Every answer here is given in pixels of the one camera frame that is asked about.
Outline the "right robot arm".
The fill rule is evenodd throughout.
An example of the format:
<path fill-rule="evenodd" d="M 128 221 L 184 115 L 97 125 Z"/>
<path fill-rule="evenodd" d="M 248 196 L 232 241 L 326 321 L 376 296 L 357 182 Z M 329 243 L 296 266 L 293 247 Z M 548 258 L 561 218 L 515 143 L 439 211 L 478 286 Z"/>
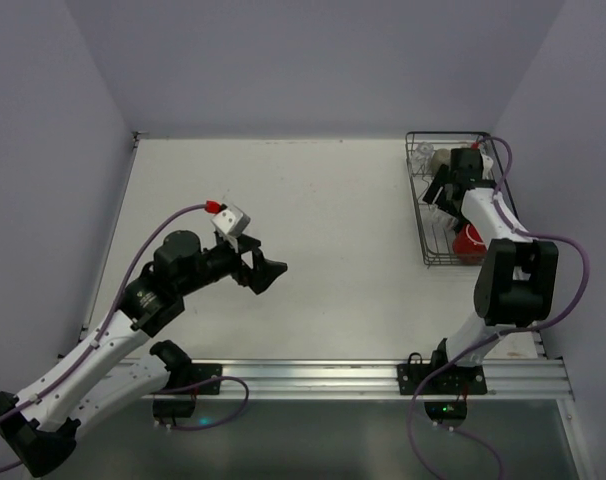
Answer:
<path fill-rule="evenodd" d="M 450 368 L 472 369 L 512 333 L 545 320 L 551 311 L 559 251 L 534 239 L 507 206 L 501 183 L 484 175 L 477 146 L 454 148 L 425 200 L 475 229 L 485 247 L 474 287 L 474 312 L 433 351 L 422 381 L 432 384 Z"/>

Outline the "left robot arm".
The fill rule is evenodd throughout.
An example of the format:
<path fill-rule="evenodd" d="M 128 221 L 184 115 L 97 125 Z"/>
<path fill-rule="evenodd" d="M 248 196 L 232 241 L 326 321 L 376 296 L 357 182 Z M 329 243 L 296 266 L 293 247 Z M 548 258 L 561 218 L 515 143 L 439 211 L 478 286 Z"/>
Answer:
<path fill-rule="evenodd" d="M 190 358 L 171 341 L 154 344 L 127 373 L 111 371 L 181 315 L 188 295 L 226 277 L 259 295 L 287 269 L 248 235 L 218 234 L 203 249 L 191 231 L 170 233 L 93 332 L 29 386 L 0 392 L 0 436 L 32 476 L 50 474 L 92 424 L 149 393 L 187 386 Z"/>

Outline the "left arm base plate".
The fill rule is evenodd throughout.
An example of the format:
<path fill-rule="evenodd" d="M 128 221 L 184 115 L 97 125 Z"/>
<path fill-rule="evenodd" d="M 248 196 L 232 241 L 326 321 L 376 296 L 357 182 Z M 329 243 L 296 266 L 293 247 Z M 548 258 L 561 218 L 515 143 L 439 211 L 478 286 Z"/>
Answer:
<path fill-rule="evenodd" d="M 175 391 L 179 395 L 209 395 L 215 396 L 220 393 L 220 381 L 217 379 L 223 373 L 223 365 L 220 363 L 188 363 L 174 368 L 167 383 L 159 390 L 159 393 Z M 178 391 L 179 388 L 188 387 L 196 383 L 216 378 L 216 381 L 190 390 Z"/>

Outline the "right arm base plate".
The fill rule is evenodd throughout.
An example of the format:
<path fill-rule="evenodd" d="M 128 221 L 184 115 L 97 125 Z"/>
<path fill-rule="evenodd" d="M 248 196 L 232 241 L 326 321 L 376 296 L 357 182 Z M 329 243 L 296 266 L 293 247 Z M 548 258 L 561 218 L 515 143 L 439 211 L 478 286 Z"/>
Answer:
<path fill-rule="evenodd" d="M 419 385 L 433 372 L 446 364 L 446 356 L 434 350 L 429 360 L 424 360 L 418 352 L 413 352 L 405 363 L 396 366 L 399 393 L 412 396 Z M 485 395 L 488 388 L 483 368 L 452 366 L 443 373 L 430 378 L 420 395 Z"/>

